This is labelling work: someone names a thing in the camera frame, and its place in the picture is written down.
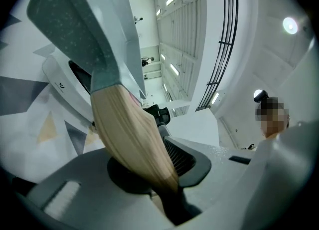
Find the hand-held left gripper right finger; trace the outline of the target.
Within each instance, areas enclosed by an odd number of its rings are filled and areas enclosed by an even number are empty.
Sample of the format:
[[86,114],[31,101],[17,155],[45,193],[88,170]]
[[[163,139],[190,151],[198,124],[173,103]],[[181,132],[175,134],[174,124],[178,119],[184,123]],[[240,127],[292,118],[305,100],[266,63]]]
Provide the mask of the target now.
[[254,152],[192,142],[158,126],[187,201],[202,211],[228,193],[244,174]]

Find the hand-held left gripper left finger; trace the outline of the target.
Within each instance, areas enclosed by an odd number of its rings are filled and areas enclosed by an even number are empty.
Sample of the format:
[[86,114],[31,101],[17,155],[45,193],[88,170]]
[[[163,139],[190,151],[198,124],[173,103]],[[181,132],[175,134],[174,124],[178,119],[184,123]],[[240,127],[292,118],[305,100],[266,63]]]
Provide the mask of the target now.
[[168,230],[172,223],[149,195],[130,194],[110,179],[105,149],[82,154],[37,184],[29,201],[76,230]]

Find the black office chair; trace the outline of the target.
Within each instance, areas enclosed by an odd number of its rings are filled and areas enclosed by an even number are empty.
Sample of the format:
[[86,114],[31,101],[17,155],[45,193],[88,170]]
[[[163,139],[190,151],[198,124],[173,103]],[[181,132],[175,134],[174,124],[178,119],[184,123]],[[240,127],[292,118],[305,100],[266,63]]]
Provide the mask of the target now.
[[167,125],[170,122],[170,113],[167,107],[160,109],[159,106],[155,104],[144,110],[154,116],[157,125],[161,123]]

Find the triangle patterned tablecloth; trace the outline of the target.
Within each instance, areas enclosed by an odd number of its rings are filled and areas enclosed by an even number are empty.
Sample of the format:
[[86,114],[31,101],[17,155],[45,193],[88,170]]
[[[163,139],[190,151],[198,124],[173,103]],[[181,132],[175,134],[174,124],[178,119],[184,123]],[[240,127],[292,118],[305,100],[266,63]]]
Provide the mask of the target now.
[[[46,53],[37,52],[42,48]],[[0,35],[0,164],[34,183],[103,147],[43,73],[53,50],[26,14],[9,14]]]

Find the black mezzanine railing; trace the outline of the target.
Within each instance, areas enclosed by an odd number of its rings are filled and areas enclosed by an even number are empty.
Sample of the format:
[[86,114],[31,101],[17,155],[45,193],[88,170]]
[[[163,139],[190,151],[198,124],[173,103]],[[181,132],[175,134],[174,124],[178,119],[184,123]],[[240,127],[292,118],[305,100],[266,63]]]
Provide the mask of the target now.
[[223,0],[223,26],[221,38],[218,41],[218,53],[212,74],[206,84],[206,90],[200,100],[197,111],[210,107],[213,97],[227,69],[232,54],[238,26],[239,0]]

